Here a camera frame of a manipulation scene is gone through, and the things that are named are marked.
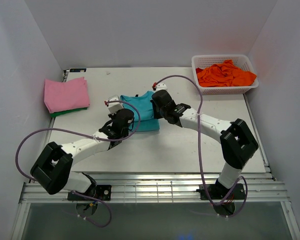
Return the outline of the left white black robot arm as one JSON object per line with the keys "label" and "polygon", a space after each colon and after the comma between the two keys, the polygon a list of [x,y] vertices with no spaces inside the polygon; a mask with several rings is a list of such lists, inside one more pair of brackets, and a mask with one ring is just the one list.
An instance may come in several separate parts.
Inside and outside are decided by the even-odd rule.
{"label": "left white black robot arm", "polygon": [[96,181],[86,173],[72,171],[72,167],[97,153],[111,150],[128,136],[134,112],[123,108],[109,117],[110,120],[92,138],[65,144],[52,141],[45,146],[30,174],[48,194],[54,195],[61,190],[76,191],[85,200],[96,195]]}

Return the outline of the teal t shirt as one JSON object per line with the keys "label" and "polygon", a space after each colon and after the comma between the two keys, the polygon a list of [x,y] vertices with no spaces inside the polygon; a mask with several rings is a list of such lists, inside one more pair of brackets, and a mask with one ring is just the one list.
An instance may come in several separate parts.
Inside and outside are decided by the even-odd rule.
{"label": "teal t shirt", "polygon": [[147,91],[145,94],[138,96],[120,96],[121,101],[131,104],[139,112],[141,120],[136,132],[152,132],[160,130],[159,120],[154,117],[153,105],[151,103],[152,95],[152,91]]}

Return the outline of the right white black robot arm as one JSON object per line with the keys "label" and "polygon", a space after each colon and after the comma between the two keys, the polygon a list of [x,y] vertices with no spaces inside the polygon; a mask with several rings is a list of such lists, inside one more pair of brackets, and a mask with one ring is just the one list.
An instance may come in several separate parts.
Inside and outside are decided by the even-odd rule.
{"label": "right white black robot arm", "polygon": [[226,121],[198,114],[187,104],[176,104],[166,90],[156,91],[152,95],[151,102],[157,119],[165,119],[169,124],[195,130],[199,136],[204,134],[221,145],[225,164],[211,191],[222,199],[232,195],[233,185],[236,184],[248,160],[259,148],[247,123],[240,118]]}

